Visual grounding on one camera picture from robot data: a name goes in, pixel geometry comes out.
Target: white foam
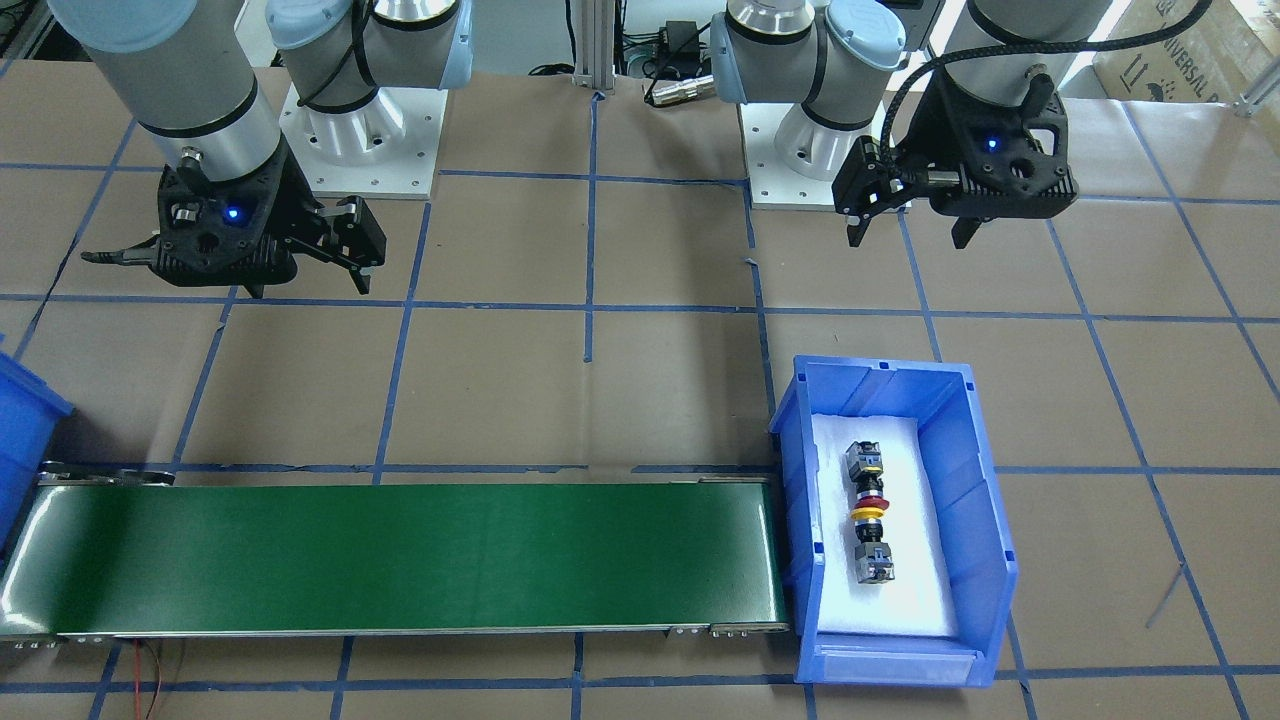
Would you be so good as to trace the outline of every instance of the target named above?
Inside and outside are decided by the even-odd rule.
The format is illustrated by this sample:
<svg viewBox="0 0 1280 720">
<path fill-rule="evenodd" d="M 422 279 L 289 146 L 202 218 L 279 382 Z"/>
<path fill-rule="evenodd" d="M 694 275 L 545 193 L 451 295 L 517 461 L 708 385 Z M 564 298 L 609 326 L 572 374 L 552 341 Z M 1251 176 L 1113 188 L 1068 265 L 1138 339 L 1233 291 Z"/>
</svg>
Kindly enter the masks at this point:
<svg viewBox="0 0 1280 720">
<path fill-rule="evenodd" d="M 818 630 L 884 635 L 957 634 L 946 560 L 938 539 L 933 493 L 920 460 L 914 418 L 813 416 L 818 446 L 818 502 L 827 556 Z M 895 579 L 859 584 L 852 570 L 858 544 L 849 519 L 856 492 L 845 477 L 844 455 L 854 441 L 878 442 L 884 464 L 884 542 L 893 552 Z"/>
</svg>

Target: green conveyor belt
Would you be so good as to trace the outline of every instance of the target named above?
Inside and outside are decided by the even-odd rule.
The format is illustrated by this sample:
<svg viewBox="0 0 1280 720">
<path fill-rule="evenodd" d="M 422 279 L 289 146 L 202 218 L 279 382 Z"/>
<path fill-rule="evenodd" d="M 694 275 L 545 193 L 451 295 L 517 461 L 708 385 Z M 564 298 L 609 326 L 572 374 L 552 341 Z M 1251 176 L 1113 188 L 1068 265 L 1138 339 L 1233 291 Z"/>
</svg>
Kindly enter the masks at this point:
<svg viewBox="0 0 1280 720">
<path fill-rule="evenodd" d="M 0 637 L 787 621 L 759 483 L 37 492 Z"/>
</svg>

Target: white mounting plate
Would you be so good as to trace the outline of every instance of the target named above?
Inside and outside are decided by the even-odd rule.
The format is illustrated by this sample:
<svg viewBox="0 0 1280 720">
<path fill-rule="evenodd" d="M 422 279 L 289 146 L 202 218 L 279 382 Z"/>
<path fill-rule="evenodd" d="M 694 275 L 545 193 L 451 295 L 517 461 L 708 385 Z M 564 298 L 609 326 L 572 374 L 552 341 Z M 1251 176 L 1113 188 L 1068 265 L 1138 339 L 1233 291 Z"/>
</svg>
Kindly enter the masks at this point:
<svg viewBox="0 0 1280 720">
<path fill-rule="evenodd" d="M 383 197 L 390 200 L 430 200 L 435 179 L 435 156 L 440 150 L 447 90 L 416 87 L 384 88 L 404 113 L 407 133 L 403 151 L 372 165 L 334 165 L 311 152 L 311 142 L 298 110 L 298 91 L 289 86 L 280 113 L 280 129 L 298 159 L 302 173 L 319 197 Z"/>
<path fill-rule="evenodd" d="M 831 182 L 815 181 L 792 170 L 773 147 L 773 136 L 782 118 L 791 110 L 788 102 L 749 102 L 739 105 L 742 118 L 742 150 L 746 172 L 751 178 L 751 206 L 762 210 L 833 211 Z M 865 133 L 879 136 L 884 122 L 883 105 L 876 109 Z"/>
</svg>

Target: blue plastic bin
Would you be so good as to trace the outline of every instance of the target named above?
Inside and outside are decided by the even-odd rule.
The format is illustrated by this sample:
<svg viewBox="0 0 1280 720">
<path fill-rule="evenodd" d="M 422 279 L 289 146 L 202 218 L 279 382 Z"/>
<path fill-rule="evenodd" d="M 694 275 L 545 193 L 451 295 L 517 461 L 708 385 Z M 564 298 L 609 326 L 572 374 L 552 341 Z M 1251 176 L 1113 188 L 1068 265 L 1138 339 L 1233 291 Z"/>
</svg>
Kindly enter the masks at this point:
<svg viewBox="0 0 1280 720">
<path fill-rule="evenodd" d="M 0 352 L 0 544 L 9 537 L 58 420 L 72 405 Z"/>
<path fill-rule="evenodd" d="M 818 632 L 822 514 L 813 415 L 915 418 L 960 628 L 955 638 Z M 968 365 L 797 356 L 769 429 L 782 442 L 800 683 L 988 687 L 1018 562 Z"/>
</svg>

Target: light blue joint cap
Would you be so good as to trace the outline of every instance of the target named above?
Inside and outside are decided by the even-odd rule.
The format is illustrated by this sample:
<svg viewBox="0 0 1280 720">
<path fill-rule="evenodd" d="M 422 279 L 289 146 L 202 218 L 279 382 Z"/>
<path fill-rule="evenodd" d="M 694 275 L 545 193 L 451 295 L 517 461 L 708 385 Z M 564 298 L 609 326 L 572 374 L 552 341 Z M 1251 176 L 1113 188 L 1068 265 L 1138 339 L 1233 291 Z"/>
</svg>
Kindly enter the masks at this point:
<svg viewBox="0 0 1280 720">
<path fill-rule="evenodd" d="M 724 13 L 712 18 L 712 77 L 716 78 L 716 96 L 724 102 L 746 102 L 742 76 L 737 70 L 733 42 L 724 27 Z"/>
<path fill-rule="evenodd" d="M 859 60 L 882 70 L 896 70 L 906 49 L 902 20 L 876 0 L 832 0 L 827 27 Z"/>
<path fill-rule="evenodd" d="M 458 22 L 453 29 L 453 45 L 449 58 L 444 61 L 440 77 L 440 90 L 456 90 L 471 82 L 471 0 L 462 0 L 458 8 Z"/>
<path fill-rule="evenodd" d="M 280 50 L 296 50 L 333 29 L 351 10 L 351 0 L 270 0 L 266 27 Z"/>
<path fill-rule="evenodd" d="M 196 0 L 49 0 L 49 9 L 81 45 L 123 55 L 173 37 L 196 12 Z"/>
</svg>

